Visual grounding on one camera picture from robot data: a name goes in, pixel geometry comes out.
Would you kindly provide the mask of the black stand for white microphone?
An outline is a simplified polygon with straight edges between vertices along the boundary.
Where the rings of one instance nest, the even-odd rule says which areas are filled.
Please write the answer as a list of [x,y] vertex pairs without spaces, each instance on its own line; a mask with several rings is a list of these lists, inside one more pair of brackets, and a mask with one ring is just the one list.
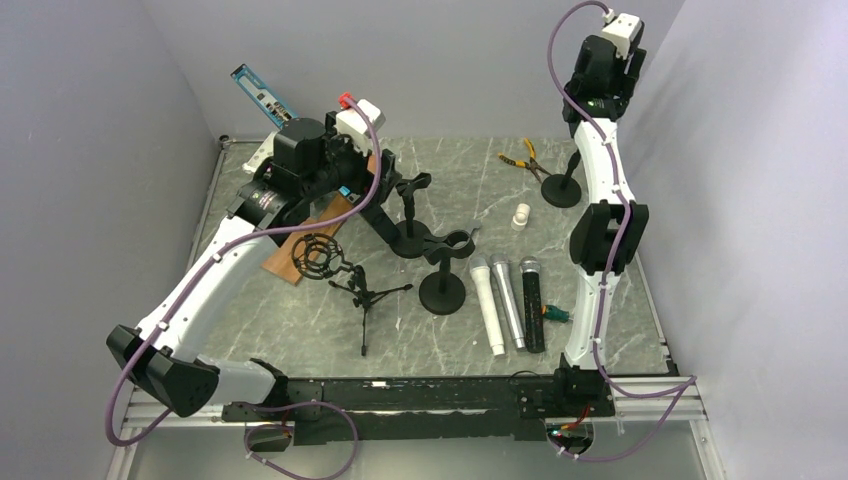
[[432,181],[430,173],[421,172],[412,179],[400,180],[395,186],[404,206],[404,220],[396,224],[399,236],[390,244],[392,251],[399,257],[414,259],[421,257],[424,250],[424,237],[430,234],[429,228],[415,219],[416,207],[414,194],[426,189]]

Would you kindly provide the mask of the black tripod shock-mount stand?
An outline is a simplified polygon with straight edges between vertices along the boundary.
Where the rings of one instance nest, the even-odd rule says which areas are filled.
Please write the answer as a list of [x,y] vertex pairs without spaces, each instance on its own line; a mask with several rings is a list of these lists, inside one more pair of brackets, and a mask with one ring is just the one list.
[[411,283],[407,283],[385,290],[371,290],[364,267],[348,261],[342,246],[327,234],[309,233],[299,238],[292,247],[290,257],[302,277],[326,280],[330,287],[353,296],[353,305],[362,310],[362,357],[368,353],[367,322],[373,306],[391,293],[406,292],[413,288]]

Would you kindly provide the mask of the black stand with shock mount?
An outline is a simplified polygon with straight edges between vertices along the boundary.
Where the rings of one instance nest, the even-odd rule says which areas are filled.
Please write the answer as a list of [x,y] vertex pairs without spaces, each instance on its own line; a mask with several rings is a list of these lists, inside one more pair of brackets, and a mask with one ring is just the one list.
[[547,203],[557,208],[571,208],[579,203],[581,188],[574,179],[574,172],[580,160],[580,152],[575,151],[570,156],[566,171],[563,174],[551,175],[543,181],[541,194]]

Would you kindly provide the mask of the black round-base clip stand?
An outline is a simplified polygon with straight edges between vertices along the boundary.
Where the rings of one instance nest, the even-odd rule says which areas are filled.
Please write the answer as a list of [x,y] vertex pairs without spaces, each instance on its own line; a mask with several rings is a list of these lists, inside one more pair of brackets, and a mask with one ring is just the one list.
[[474,250],[472,234],[465,230],[423,237],[423,257],[431,265],[438,266],[438,271],[427,275],[419,287],[419,300],[427,311],[434,315],[450,315],[463,306],[465,286],[451,271],[451,261],[466,259]]

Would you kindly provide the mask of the white microphone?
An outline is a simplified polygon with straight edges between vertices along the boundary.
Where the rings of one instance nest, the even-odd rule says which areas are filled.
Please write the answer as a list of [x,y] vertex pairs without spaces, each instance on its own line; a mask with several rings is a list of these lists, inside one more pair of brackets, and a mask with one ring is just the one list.
[[490,267],[483,255],[473,255],[469,272],[474,282],[490,349],[495,358],[506,354],[505,342],[491,285]]

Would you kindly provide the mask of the grey condenser microphone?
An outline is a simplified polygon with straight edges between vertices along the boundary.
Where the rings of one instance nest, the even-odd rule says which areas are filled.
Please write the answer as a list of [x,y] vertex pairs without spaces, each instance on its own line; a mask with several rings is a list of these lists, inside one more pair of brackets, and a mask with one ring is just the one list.
[[517,350],[525,350],[523,322],[518,310],[515,291],[511,281],[510,262],[504,254],[490,256],[492,271],[498,286],[512,342]]

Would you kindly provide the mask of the black handheld microphone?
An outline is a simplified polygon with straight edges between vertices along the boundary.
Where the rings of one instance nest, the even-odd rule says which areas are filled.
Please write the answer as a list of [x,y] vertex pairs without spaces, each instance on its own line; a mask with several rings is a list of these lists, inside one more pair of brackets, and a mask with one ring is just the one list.
[[527,256],[520,261],[519,268],[524,300],[526,350],[530,353],[542,353],[546,347],[540,282],[541,264],[536,257]]

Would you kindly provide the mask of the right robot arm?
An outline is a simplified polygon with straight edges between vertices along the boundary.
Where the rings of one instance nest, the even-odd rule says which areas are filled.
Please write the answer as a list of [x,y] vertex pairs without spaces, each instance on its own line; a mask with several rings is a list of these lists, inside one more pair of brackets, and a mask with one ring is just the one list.
[[563,117],[583,163],[589,204],[569,244],[580,281],[572,313],[567,364],[596,371],[604,364],[605,336],[619,278],[633,260],[649,218],[624,176],[617,121],[635,84],[614,43],[590,35],[581,44],[565,84]]

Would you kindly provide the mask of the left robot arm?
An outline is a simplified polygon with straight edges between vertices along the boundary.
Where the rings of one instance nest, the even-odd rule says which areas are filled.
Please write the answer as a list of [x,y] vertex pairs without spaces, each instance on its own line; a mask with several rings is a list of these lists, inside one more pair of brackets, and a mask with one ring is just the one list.
[[354,110],[286,121],[183,279],[136,326],[118,325],[108,335],[123,378],[180,417],[230,402],[246,402],[264,420],[279,417],[288,402],[282,372],[201,349],[253,272],[292,235],[316,229],[306,221],[315,200],[345,190],[353,212],[384,223],[381,204],[399,176],[376,135],[383,122],[381,114]]

